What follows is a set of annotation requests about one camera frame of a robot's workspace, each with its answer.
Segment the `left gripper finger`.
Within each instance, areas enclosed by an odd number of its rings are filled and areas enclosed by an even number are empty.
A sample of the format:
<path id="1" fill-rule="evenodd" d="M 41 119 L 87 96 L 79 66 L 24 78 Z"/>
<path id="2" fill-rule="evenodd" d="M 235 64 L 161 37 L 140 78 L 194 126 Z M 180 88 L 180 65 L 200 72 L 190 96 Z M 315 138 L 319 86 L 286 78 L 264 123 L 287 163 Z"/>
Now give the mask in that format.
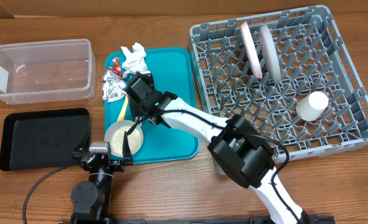
<path id="1" fill-rule="evenodd" d="M 124 159 L 131 159 L 132 153 L 129 146 L 128 134 L 125 131 L 123 136 L 122 155 Z"/>
<path id="2" fill-rule="evenodd" d="M 89 144 L 90 144 L 90 131 L 87 131 L 84 139 L 79 144 L 78 152 L 86 151 L 89 148 Z"/>

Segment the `white plastic fork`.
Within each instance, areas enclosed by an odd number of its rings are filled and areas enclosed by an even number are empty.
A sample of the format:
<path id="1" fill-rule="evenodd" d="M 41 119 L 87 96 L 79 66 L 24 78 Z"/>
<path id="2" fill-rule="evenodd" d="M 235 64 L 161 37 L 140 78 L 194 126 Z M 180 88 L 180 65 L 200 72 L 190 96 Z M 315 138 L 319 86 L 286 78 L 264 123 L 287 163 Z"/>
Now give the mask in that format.
<path id="1" fill-rule="evenodd" d="M 137 117 L 135 117 L 135 118 L 134 118 L 134 121 L 135 121 L 135 122 L 137 122 L 137 121 L 139 121 L 140 119 L 141 119 L 141 117 L 140 117 L 140 116 L 137 116 Z"/>

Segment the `yellow plastic spoon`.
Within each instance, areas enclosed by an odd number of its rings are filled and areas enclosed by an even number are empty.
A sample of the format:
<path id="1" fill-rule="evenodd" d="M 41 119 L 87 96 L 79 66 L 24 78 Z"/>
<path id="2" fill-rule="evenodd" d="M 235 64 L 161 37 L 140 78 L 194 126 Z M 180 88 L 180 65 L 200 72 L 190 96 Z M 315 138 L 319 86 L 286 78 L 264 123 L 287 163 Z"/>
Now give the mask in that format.
<path id="1" fill-rule="evenodd" d="M 117 122 L 123 121 L 125 119 L 126 110 L 127 110 L 127 107 L 128 107 L 128 102 L 129 102 L 129 96 L 125 95 L 125 100 L 123 102 L 123 106 L 121 107 L 121 111 L 118 115 Z"/>

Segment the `white plate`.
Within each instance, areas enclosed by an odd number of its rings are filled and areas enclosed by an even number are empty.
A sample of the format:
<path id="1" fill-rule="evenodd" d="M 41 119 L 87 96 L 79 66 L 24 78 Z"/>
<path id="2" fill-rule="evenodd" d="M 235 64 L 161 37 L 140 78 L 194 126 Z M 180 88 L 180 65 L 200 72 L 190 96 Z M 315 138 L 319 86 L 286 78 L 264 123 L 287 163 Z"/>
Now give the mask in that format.
<path id="1" fill-rule="evenodd" d="M 253 76 L 255 78 L 261 79 L 263 78 L 262 69 L 260 66 L 260 62 L 258 59 L 258 54 L 255 48 L 255 44 L 252 38 L 252 34 L 248 27 L 247 22 L 243 22 L 240 25 L 240 32 L 242 36 L 242 41 L 247 53 L 248 61 L 250 63 L 250 67 L 252 69 Z"/>

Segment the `grey deep plate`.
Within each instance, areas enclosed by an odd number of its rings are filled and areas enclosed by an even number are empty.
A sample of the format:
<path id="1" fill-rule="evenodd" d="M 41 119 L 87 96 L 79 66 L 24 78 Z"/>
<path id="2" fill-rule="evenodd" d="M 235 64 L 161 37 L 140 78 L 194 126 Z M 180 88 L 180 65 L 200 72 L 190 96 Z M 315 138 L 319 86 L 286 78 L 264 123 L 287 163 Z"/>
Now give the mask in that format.
<path id="1" fill-rule="evenodd" d="M 265 65 L 267 71 L 271 75 L 271 79 L 274 82 L 281 81 L 280 64 L 275 48 L 275 44 L 272 38 L 272 34 L 267 25 L 261 26 L 259 30 L 259 38 L 262 46 L 262 55 L 265 59 Z"/>

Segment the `grey dishwasher rack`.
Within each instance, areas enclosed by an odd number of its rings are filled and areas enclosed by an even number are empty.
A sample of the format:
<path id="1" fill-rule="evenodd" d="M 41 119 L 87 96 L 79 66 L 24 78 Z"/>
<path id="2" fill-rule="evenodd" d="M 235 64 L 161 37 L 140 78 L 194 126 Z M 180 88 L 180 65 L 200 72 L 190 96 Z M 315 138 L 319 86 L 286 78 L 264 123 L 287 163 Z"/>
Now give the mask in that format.
<path id="1" fill-rule="evenodd" d="M 240 25 L 247 22 L 257 52 L 267 25 L 281 81 L 252 75 Z M 368 145 L 368 95 L 326 6 L 309 6 L 206 22 L 191 27 L 189 51 L 202 107 L 214 116 L 247 118 L 283 144 L 275 162 L 327 156 Z M 318 119 L 305 121 L 296 105 L 321 91 L 329 98 Z"/>

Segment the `white plastic cup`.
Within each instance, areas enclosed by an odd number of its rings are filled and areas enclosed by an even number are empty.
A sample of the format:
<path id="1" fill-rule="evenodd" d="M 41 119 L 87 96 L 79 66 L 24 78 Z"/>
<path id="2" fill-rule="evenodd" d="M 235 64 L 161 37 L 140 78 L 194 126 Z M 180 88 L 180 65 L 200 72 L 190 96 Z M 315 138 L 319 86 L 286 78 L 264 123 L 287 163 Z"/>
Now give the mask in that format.
<path id="1" fill-rule="evenodd" d="M 296 112 L 302 120 L 314 121 L 328 107 L 329 98 L 321 91 L 315 91 L 296 105 Z"/>

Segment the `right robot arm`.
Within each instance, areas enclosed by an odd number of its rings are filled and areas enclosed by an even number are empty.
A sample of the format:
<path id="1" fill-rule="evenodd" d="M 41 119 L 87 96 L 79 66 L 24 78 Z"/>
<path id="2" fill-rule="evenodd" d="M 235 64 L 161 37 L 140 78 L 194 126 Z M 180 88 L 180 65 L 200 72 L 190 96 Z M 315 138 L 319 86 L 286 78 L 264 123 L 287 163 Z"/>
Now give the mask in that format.
<path id="1" fill-rule="evenodd" d="M 131 92 L 129 96 L 145 119 L 185 131 L 207 143 L 214 164 L 239 186 L 252 189 L 273 223 L 311 221 L 278 177 L 281 168 L 275 165 L 270 145 L 281 143 L 260 135 L 247 119 L 238 114 L 232 118 L 212 116 L 168 91 Z"/>

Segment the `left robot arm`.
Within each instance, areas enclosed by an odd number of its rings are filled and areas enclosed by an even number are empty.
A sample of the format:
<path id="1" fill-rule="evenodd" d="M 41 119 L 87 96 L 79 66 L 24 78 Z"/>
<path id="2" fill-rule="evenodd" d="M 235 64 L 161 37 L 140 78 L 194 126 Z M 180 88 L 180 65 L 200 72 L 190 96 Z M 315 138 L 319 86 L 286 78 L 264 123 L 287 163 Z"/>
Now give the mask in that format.
<path id="1" fill-rule="evenodd" d="M 133 165 L 128 134 L 123 134 L 123 157 L 111 158 L 108 141 L 90 141 L 90 132 L 73 150 L 72 158 L 89 172 L 88 180 L 78 183 L 72 190 L 73 213 L 71 223 L 118 223 L 109 212 L 113 174 Z"/>

